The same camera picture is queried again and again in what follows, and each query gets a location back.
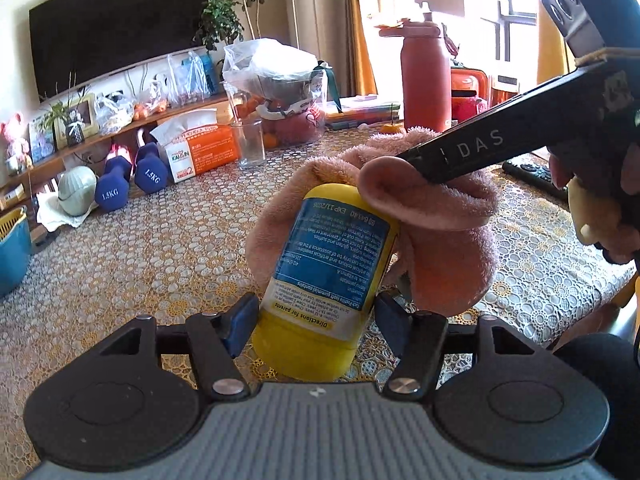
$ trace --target white round object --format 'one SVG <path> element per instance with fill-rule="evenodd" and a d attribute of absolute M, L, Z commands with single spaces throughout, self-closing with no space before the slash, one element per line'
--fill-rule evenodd
<path fill-rule="evenodd" d="M 67 171 L 58 184 L 58 201 L 68 215 L 82 216 L 94 202 L 95 173 L 86 166 Z"/>

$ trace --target pink plush toy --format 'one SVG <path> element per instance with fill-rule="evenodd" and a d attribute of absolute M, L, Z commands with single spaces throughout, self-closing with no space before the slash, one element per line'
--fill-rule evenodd
<path fill-rule="evenodd" d="M 6 123 L 0 123 L 0 135 L 6 139 L 6 159 L 11 164 L 11 159 L 17 162 L 18 172 L 33 167 L 29 156 L 29 141 L 26 139 L 27 123 L 21 114 L 14 114 Z"/>
<path fill-rule="evenodd" d="M 393 156 L 436 135 L 424 128 L 375 135 L 338 156 L 306 161 L 266 205 L 247 238 L 246 258 L 258 285 L 264 289 L 269 283 L 306 193 L 337 182 L 357 186 L 364 200 L 400 222 L 398 260 L 385 283 L 408 272 L 416 307 L 447 317 L 476 304 L 497 264 L 486 225 L 497 210 L 497 190 L 483 171 L 430 184 Z"/>

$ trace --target green ribbon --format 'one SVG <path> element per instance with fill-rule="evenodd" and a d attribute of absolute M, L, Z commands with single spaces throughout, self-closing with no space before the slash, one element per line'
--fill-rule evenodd
<path fill-rule="evenodd" d="M 342 113 L 342 106 L 340 106 L 340 92 L 338 92 L 338 85 L 335 83 L 334 70 L 325 65 L 327 65 L 327 63 L 319 60 L 318 66 L 313 69 L 312 74 L 315 75 L 322 71 L 326 73 L 329 95 L 334 100 L 335 106 L 338 108 L 338 112 Z"/>

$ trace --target yellow basket rim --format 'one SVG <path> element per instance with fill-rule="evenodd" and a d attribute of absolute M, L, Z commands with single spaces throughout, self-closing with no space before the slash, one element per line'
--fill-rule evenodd
<path fill-rule="evenodd" d="M 4 239 L 7 238 L 14 231 L 14 229 L 16 229 L 18 225 L 20 225 L 21 222 L 24 222 L 26 219 L 27 219 L 27 211 L 23 207 L 19 207 L 18 209 L 9 211 L 6 215 L 1 216 L 0 217 L 0 243 L 2 243 L 2 241 L 4 241 Z M 11 222 L 14 222 L 11 229 L 9 229 L 7 234 L 3 235 L 1 232 L 2 227 L 6 226 L 7 224 L 10 224 Z"/>

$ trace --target wooden shelf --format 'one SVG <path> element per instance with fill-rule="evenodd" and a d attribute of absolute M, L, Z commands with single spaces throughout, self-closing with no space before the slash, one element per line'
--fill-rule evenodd
<path fill-rule="evenodd" d="M 167 120 L 168 118 L 174 117 L 176 115 L 183 114 L 191 110 L 197 110 L 198 108 L 206 108 L 207 105 L 213 105 L 224 101 L 226 101 L 226 94 L 216 94 L 208 99 L 205 99 L 204 101 L 199 101 L 197 103 L 192 103 L 177 108 L 169 108 L 167 111 L 161 114 L 153 114 L 146 119 L 133 121 L 114 134 L 98 134 L 91 136 L 80 144 L 62 148 L 53 155 L 36 163 L 30 170 L 10 177 L 3 189 L 14 189 L 15 187 L 22 184 L 24 186 L 25 192 L 29 194 L 30 184 L 41 184 L 43 182 L 46 182 L 50 178 L 55 177 L 61 171 L 64 171 L 65 167 L 63 159 L 66 156 L 72 155 L 73 153 L 77 152 L 84 152 L 98 142 L 120 136 L 127 132 L 135 131 L 140 126 Z"/>

